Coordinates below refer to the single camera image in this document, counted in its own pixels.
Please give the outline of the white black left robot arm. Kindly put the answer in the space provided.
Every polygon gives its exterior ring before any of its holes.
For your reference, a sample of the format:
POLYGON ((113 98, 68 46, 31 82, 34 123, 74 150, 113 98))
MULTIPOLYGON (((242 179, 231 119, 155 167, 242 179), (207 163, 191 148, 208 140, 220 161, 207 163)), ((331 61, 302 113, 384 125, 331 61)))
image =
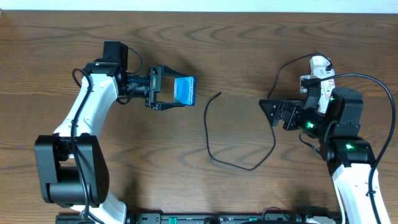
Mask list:
POLYGON ((109 171, 99 136, 113 103, 143 98, 156 111, 195 104, 196 82, 165 65, 145 75, 128 71, 131 48, 106 41, 101 58, 87 63, 76 82, 80 92, 61 125, 34 145, 43 200, 73 210, 57 223, 134 223, 127 205, 109 191, 109 171))

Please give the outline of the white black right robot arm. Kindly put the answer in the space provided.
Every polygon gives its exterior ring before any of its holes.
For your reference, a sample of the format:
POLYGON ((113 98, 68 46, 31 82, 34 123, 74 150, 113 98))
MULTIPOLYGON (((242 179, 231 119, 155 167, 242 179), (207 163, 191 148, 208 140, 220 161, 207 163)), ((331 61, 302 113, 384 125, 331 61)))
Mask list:
POLYGON ((390 223, 379 193, 376 158, 359 137, 364 104, 362 95, 349 88, 308 87, 305 100, 260 100, 271 126, 284 121, 287 131, 300 129, 317 139, 343 216, 350 223, 390 223))

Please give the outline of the blue Galaxy smartphone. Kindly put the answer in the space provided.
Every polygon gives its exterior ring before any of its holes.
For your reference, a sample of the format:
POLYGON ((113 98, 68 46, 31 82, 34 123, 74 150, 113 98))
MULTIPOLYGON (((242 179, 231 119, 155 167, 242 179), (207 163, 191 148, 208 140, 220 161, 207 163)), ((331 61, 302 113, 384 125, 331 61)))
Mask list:
POLYGON ((194 106, 196 101, 196 77, 182 77, 174 80, 174 103, 194 106))

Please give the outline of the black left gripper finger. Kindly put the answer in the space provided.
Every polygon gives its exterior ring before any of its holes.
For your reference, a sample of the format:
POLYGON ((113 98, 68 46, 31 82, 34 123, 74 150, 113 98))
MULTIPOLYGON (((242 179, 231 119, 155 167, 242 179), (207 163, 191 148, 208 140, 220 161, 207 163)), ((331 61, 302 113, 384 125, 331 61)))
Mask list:
POLYGON ((164 111, 164 110, 168 110, 171 108, 179 108, 179 107, 185 107, 184 104, 181 103, 171 103, 171 102, 162 102, 162 101, 158 101, 155 106, 154 109, 157 111, 164 111))
POLYGON ((183 78, 186 77, 185 74, 177 72, 173 70, 172 68, 166 66, 166 65, 161 65, 162 67, 162 76, 166 77, 175 77, 175 78, 183 78))

